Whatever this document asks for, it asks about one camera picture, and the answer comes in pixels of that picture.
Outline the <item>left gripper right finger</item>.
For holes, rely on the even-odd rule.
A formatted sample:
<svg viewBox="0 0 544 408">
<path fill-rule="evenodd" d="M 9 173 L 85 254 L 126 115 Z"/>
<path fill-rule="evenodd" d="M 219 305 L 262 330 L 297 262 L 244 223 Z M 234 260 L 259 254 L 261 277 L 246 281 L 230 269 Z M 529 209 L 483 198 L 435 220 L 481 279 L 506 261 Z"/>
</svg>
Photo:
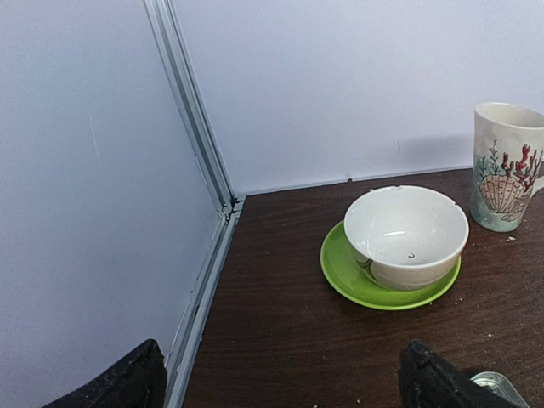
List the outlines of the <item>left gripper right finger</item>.
<svg viewBox="0 0 544 408">
<path fill-rule="evenodd" d="M 517 407 L 417 340 L 400 354 L 399 393 L 403 407 Z"/>
</svg>

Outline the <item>bunny print tin lid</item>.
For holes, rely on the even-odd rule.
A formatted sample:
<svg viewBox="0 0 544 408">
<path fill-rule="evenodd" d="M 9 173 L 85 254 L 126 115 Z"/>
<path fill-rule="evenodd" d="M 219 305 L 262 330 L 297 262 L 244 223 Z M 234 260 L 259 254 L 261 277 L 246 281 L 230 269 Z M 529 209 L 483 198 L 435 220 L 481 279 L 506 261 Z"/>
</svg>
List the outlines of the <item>bunny print tin lid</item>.
<svg viewBox="0 0 544 408">
<path fill-rule="evenodd" d="M 514 385 L 499 372 L 482 371 L 471 377 L 471 380 L 480 387 L 487 388 L 492 393 L 502 397 L 517 407 L 530 407 Z"/>
</svg>

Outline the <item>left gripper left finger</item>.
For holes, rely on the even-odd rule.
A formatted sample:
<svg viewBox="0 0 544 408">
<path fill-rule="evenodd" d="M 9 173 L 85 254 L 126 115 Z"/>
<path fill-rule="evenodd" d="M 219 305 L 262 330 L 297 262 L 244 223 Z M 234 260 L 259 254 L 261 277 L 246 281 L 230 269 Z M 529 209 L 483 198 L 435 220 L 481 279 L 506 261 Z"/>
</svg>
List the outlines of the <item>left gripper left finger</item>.
<svg viewBox="0 0 544 408">
<path fill-rule="evenodd" d="M 167 370 L 156 340 L 147 339 L 114 365 L 49 407 L 163 407 Z"/>
</svg>

